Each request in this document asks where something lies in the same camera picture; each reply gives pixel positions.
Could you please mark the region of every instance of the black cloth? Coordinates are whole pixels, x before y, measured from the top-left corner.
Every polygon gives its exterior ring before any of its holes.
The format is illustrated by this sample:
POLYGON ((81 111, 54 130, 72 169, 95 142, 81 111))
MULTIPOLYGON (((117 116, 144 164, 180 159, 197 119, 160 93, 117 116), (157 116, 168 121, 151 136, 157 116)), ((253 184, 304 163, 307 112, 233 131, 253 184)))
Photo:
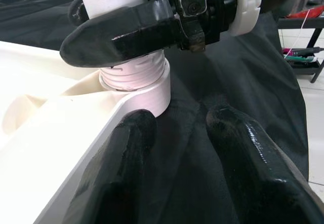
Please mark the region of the black cloth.
MULTIPOLYGON (((58 50, 74 29, 66 15, 72 1, 0 0, 0 41, 58 50)), ((267 13, 249 34, 223 34, 204 53, 166 50, 172 100, 157 119, 139 223, 238 223, 206 132, 208 110, 224 101, 256 119, 308 179, 305 103, 280 49, 267 13)))

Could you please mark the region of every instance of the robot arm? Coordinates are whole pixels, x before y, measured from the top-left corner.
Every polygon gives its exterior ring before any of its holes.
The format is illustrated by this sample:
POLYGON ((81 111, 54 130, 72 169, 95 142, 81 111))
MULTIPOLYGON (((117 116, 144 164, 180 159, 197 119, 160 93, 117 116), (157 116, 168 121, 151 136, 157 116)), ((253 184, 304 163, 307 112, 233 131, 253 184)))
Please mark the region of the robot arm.
POLYGON ((112 67, 173 45, 202 52, 206 45, 219 41, 221 32, 250 32, 260 12, 277 10, 284 16, 303 10, 307 1, 150 0, 86 21, 79 0, 71 8, 78 13, 70 17, 76 17, 77 24, 86 22, 67 37, 60 53, 73 66, 112 67))

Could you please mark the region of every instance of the cable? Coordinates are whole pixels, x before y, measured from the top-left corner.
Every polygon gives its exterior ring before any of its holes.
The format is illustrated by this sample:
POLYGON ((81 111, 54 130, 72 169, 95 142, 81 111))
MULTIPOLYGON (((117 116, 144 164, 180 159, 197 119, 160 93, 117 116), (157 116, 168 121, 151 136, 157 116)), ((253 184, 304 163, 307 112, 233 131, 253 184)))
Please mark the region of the cable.
POLYGON ((308 10, 308 12, 307 12, 307 15, 306 15, 306 17, 305 17, 305 19, 304 19, 304 22, 303 22, 303 24, 302 24, 302 27, 300 28, 300 31, 299 31, 299 34, 298 34, 297 39, 295 40, 294 44, 292 45, 292 48, 290 48, 289 52, 285 55, 285 59, 286 59, 287 56, 291 53, 292 49, 294 48, 294 46, 296 45, 297 41, 299 40, 300 35, 301 35, 301 33, 302 33, 302 30, 303 30, 303 28, 304 28, 304 25, 305 25, 305 23, 306 23, 306 20, 307 20, 307 18, 308 18, 309 12, 310 12, 310 10, 308 10))

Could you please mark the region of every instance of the black shelf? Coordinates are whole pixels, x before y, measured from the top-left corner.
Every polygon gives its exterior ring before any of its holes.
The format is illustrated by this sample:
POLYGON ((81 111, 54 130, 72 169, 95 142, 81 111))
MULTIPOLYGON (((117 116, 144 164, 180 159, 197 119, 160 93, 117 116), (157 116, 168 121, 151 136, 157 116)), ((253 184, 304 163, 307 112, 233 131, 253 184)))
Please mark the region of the black shelf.
MULTIPOLYGON (((279 19, 278 29, 300 29, 304 19, 279 19)), ((312 38, 308 43, 308 48, 313 48, 317 42, 322 29, 324 28, 324 17, 309 18, 304 24, 304 29, 315 29, 312 38)), ((315 75, 311 80, 311 83, 315 83, 318 76, 324 68, 324 62, 322 64, 319 61, 314 63, 307 63, 302 65, 301 63, 290 63, 294 69, 295 74, 315 75)))

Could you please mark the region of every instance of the white tile floor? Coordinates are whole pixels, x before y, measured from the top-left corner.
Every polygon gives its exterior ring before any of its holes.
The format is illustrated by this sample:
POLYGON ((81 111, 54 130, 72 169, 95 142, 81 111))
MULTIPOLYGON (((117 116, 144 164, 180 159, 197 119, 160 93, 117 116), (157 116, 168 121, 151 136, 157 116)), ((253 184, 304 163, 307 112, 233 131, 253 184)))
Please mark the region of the white tile floor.
MULTIPOLYGON (((295 48, 305 48, 314 29, 302 31, 295 48)), ((279 30, 282 47, 290 48, 298 37, 298 29, 279 30)), ((324 32, 321 33, 316 46, 324 48, 324 32)), ((320 61, 324 52, 316 55, 320 61)), ((309 185, 324 201, 324 71, 315 84, 312 76, 297 76, 304 95, 307 110, 307 129, 309 142, 309 185)))

